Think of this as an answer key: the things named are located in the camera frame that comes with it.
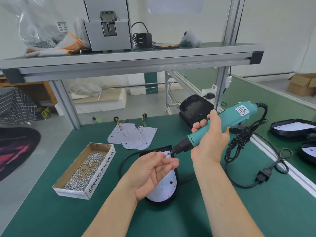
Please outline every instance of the cardboard box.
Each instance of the cardboard box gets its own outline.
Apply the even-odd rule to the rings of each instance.
[[[70,180],[75,171],[81,166],[82,163],[88,158],[91,153],[100,152],[102,155],[106,155],[105,159],[100,164],[99,168],[95,172],[94,176],[90,180],[85,191],[66,190],[63,189],[65,184]],[[81,154],[74,160],[65,173],[59,178],[59,180],[53,185],[53,189],[60,196],[68,196],[79,199],[90,199],[99,182],[101,181],[105,171],[109,167],[113,156],[115,155],[114,145],[89,143],[88,146],[81,152]]]
[[[316,94],[316,73],[295,74],[290,78],[287,91],[298,96]]]

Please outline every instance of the barcode label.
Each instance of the barcode label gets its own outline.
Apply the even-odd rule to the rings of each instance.
[[[249,113],[249,110],[244,105],[240,105],[239,107],[235,108],[235,110],[238,111],[241,116]]]
[[[68,31],[67,23],[65,21],[57,21],[56,25],[59,31],[61,32]]]

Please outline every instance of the forearm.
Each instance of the forearm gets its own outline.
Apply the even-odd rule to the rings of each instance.
[[[125,236],[136,206],[134,192],[119,183],[82,237]]]
[[[213,236],[263,236],[221,165],[208,159],[196,159],[193,166]]]

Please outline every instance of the green tabletop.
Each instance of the green tabletop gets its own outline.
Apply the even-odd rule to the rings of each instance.
[[[178,72],[200,90],[211,88],[212,85],[215,84],[217,74],[214,68],[181,70]],[[225,91],[222,100],[227,103],[228,107],[233,106],[236,102],[242,101],[266,103],[268,105],[267,118],[269,122],[260,126],[257,132],[267,138],[278,150],[286,147],[293,152],[297,152],[300,144],[306,140],[291,140],[272,135],[268,132],[271,123],[294,118],[316,121],[315,109],[236,76],[233,76],[231,85]],[[245,124],[253,123],[258,120],[262,114],[263,111],[260,110],[257,115],[252,116]],[[301,159],[296,153],[294,153],[291,159],[288,159],[288,162],[312,182],[316,183],[316,165]]]
[[[129,120],[129,123],[138,126],[141,119]],[[150,149],[175,145],[190,133],[178,115],[150,117],[146,124],[157,128]],[[52,186],[89,142],[107,143],[114,127],[114,122],[95,123],[71,131],[2,237],[81,236],[116,186],[120,162],[137,150],[114,145],[116,154],[90,200],[58,196]],[[179,178],[184,179],[193,173],[190,152],[177,157],[180,159]],[[136,158],[133,156],[124,164],[123,172]],[[271,163],[272,160],[250,142],[230,164],[229,171],[236,181],[249,184],[259,169]],[[211,236],[197,180],[182,184],[178,191],[174,201],[163,207],[140,201],[127,236]],[[273,171],[268,182],[248,190],[236,188],[236,191],[266,237],[315,236],[316,200],[291,176]]]

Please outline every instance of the person's left arm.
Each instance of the person's left arm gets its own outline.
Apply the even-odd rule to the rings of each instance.
[[[162,152],[139,157],[119,181],[82,237],[125,236],[137,202],[179,165]]]

